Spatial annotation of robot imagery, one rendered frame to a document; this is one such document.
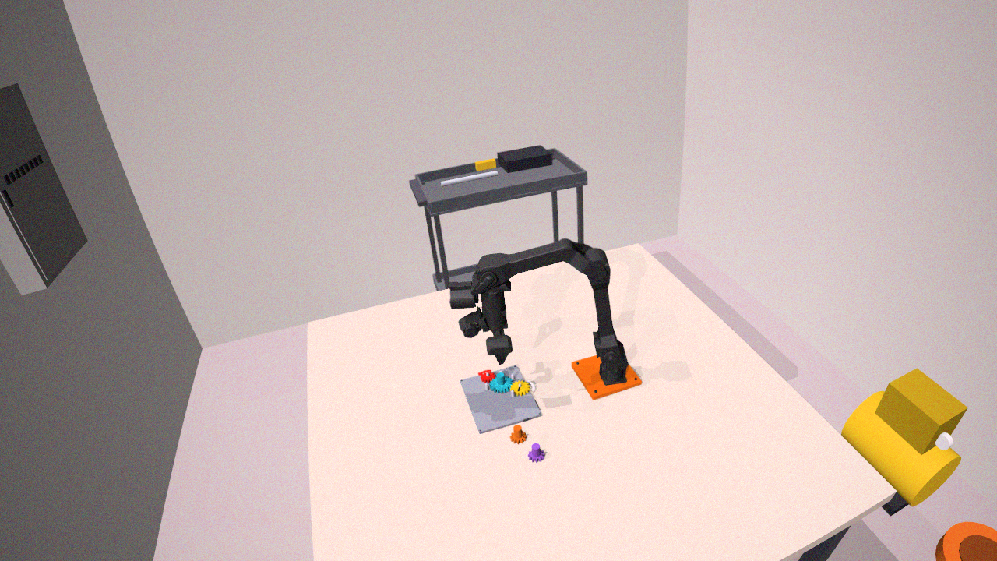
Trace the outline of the teal gear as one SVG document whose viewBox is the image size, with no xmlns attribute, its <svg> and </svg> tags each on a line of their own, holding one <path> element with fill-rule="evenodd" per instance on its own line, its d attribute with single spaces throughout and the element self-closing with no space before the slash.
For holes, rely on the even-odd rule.
<svg viewBox="0 0 997 561">
<path fill-rule="evenodd" d="M 513 385 L 512 377 L 510 377 L 509 379 L 509 377 L 503 376 L 502 372 L 496 374 L 496 377 L 491 381 L 489 381 L 489 388 L 491 388 L 491 391 L 494 391 L 496 393 L 501 392 L 501 394 L 502 392 L 505 393 L 506 391 L 509 392 L 510 388 L 512 388 L 512 385 Z"/>
</svg>

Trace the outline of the yellow gear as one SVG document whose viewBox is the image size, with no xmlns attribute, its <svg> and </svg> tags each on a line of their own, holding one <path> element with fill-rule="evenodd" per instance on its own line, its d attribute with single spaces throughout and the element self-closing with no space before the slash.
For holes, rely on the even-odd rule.
<svg viewBox="0 0 997 561">
<path fill-rule="evenodd" d="M 519 387 L 519 383 L 521 383 L 521 387 Z M 510 389 L 514 390 L 514 394 L 517 394 L 517 396 L 521 396 L 521 394 L 526 395 L 526 393 L 530 391 L 530 386 L 528 386 L 528 383 L 525 383 L 524 381 L 516 381 Z"/>
</svg>

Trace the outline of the orange gear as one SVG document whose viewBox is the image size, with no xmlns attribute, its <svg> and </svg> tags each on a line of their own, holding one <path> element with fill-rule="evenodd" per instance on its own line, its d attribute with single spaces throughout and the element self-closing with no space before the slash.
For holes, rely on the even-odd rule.
<svg viewBox="0 0 997 561">
<path fill-rule="evenodd" d="M 519 424 L 516 424 L 513 426 L 513 433 L 512 436 L 510 436 L 510 438 L 512 438 L 511 440 L 513 441 L 513 444 L 514 443 L 519 444 L 523 443 L 523 441 L 526 441 L 527 436 L 526 433 L 525 432 L 523 433 L 523 430 L 521 430 L 521 426 Z"/>
</svg>

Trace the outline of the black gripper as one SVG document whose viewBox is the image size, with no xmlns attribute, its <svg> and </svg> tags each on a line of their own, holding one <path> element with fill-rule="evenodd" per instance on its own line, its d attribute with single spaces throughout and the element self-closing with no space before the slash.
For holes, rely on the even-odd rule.
<svg viewBox="0 0 997 561">
<path fill-rule="evenodd" d="M 493 337 L 489 337 L 485 341 L 487 342 L 487 354 L 494 355 L 499 365 L 503 365 L 503 362 L 508 358 L 508 354 L 512 354 L 513 351 L 512 338 L 503 333 L 503 328 L 508 328 L 506 304 L 500 310 L 482 309 L 488 331 L 494 334 Z"/>
</svg>

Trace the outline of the purple gear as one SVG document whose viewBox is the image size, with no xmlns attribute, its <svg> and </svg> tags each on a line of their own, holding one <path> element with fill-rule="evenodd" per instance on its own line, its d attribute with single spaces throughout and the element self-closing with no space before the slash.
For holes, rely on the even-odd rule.
<svg viewBox="0 0 997 561">
<path fill-rule="evenodd" d="M 544 451 L 539 450 L 539 443 L 533 443 L 533 445 L 531 445 L 531 451 L 528 451 L 527 457 L 528 460 L 532 460 L 533 462 L 537 462 L 538 460 L 541 462 L 541 459 L 544 460 L 544 455 Z"/>
</svg>

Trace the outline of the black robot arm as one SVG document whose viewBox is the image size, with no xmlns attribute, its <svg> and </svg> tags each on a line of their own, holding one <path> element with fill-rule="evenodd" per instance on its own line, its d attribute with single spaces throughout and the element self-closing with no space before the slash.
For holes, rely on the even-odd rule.
<svg viewBox="0 0 997 561">
<path fill-rule="evenodd" d="M 476 308 L 478 294 L 485 310 L 500 310 L 505 305 L 504 291 L 512 290 L 509 279 L 524 271 L 540 269 L 544 266 L 563 262 L 585 274 L 594 289 L 594 304 L 598 330 L 594 333 L 596 358 L 601 358 L 601 379 L 605 386 L 626 383 L 628 360 L 623 343 L 614 333 L 611 319 L 611 303 L 608 285 L 611 280 L 611 267 L 608 256 L 601 249 L 559 239 L 553 244 L 537 246 L 517 253 L 489 253 L 478 260 L 477 270 L 471 281 L 449 283 L 449 304 L 451 309 Z M 483 312 L 476 312 L 459 319 L 459 327 L 465 338 L 476 337 L 481 330 L 488 333 Z"/>
</svg>

